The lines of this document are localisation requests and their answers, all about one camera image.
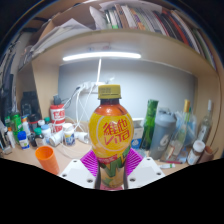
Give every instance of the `bottle label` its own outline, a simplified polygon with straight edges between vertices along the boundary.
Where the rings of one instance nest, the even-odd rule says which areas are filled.
[[[131,148],[134,133],[131,116],[103,116],[93,113],[89,121],[89,130],[93,151],[103,169],[103,184],[110,188],[120,186],[123,183],[123,174],[120,170]]]
[[[75,144],[75,135],[73,134],[65,134],[65,144],[66,145],[74,145]]]
[[[19,143],[20,143],[22,149],[28,149],[28,148],[30,148],[30,145],[29,145],[27,139],[20,140]]]
[[[191,150],[189,155],[188,155],[187,162],[189,163],[189,165],[194,165],[198,161],[199,157],[200,156],[196,156],[194,154],[193,150]]]
[[[35,141],[36,141],[36,144],[37,144],[38,147],[40,147],[42,145],[46,145],[46,140],[44,138],[43,139],[36,138]]]
[[[207,136],[207,132],[208,132],[208,127],[205,125],[201,126],[200,132],[198,134],[198,140],[205,140],[206,136]]]

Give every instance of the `cup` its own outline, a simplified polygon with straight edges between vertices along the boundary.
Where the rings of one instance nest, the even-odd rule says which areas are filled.
[[[197,163],[205,163],[205,162],[213,160],[213,158],[214,158],[214,154],[212,149],[206,145]]]
[[[55,175],[59,173],[58,162],[52,147],[47,145],[40,146],[36,149],[35,156],[46,171]]]

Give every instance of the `bookshelf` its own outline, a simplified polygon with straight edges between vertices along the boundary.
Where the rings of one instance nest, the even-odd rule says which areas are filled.
[[[165,5],[166,8],[172,8],[162,1],[153,1],[153,3],[160,3],[162,6]],[[39,38],[70,18],[74,18],[84,25],[94,23],[89,13],[90,5],[100,9],[99,2],[91,2],[64,11],[52,19],[42,32],[39,32]],[[16,84],[17,102],[20,102],[23,91],[36,90],[41,115],[43,117],[49,116],[49,107],[52,104],[53,95],[57,93],[59,67],[65,64],[62,58],[70,54],[85,53],[87,46],[91,43],[107,42],[121,51],[141,53],[142,60],[172,66],[197,77],[193,112],[200,121],[206,113],[208,99],[213,101],[213,126],[207,144],[212,145],[214,148],[219,147],[219,152],[215,156],[215,158],[219,158],[223,146],[221,137],[222,124],[224,123],[224,119],[222,119],[224,113],[222,104],[224,97],[222,92],[223,68],[211,42],[205,35],[203,37],[212,51],[217,64],[217,71],[205,58],[186,44],[150,31],[129,29],[98,30],[70,37],[45,49],[43,53],[35,57],[18,72]]]

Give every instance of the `orange cup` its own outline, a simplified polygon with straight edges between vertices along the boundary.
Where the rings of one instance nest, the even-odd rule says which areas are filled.
[[[55,175],[59,173],[59,166],[52,147],[43,145],[36,149],[35,156],[42,167]]]

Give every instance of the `plastic bottle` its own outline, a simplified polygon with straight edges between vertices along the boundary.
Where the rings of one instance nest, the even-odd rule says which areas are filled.
[[[75,134],[74,134],[73,125],[71,123],[63,124],[63,132],[64,132],[65,144],[68,146],[74,145]]]
[[[41,131],[42,131],[42,134],[44,135],[46,143],[50,144],[49,138],[51,137],[51,129],[50,129],[49,125],[47,125],[47,124],[42,125],[41,126]]]
[[[196,140],[193,144],[193,148],[190,151],[188,157],[187,157],[187,162],[189,165],[194,165],[197,163],[198,159],[200,158],[202,152],[204,151],[205,144],[204,142],[200,140]]]
[[[158,106],[157,100],[149,100],[147,105],[147,112],[144,120],[144,131],[142,135],[142,141],[140,143],[139,148],[143,150],[149,150],[152,137],[155,127],[155,117],[156,117],[156,110]]]
[[[41,126],[45,125],[45,121],[44,120],[39,120],[37,123],[37,127],[41,128]]]
[[[44,138],[44,135],[42,134],[41,128],[35,128],[34,129],[35,132],[35,141],[38,147],[42,146],[42,145],[46,145],[46,140]]]
[[[44,121],[45,121],[45,124],[49,124],[50,123],[50,117],[45,117]]]
[[[89,120],[89,136],[100,164],[101,183],[108,188],[123,184],[124,164],[131,148],[134,125],[120,105],[120,85],[98,87],[100,105]]]
[[[27,122],[27,116],[26,115],[25,116],[22,116],[21,117],[21,120],[22,120],[23,130],[26,132],[26,135],[29,138],[31,132],[30,132],[29,124]]]
[[[22,149],[29,149],[30,145],[26,136],[26,132],[25,131],[20,131],[17,135],[18,140],[19,140],[19,144],[22,147]]]
[[[8,128],[4,127],[4,139],[5,139],[5,142],[6,142],[6,146],[10,145],[10,140],[9,140],[9,137],[8,137],[7,133],[8,133]]]
[[[12,148],[15,148],[16,141],[14,139],[11,127],[8,127],[7,135],[8,135],[8,138],[9,138],[9,141],[10,141],[10,144],[11,144]]]

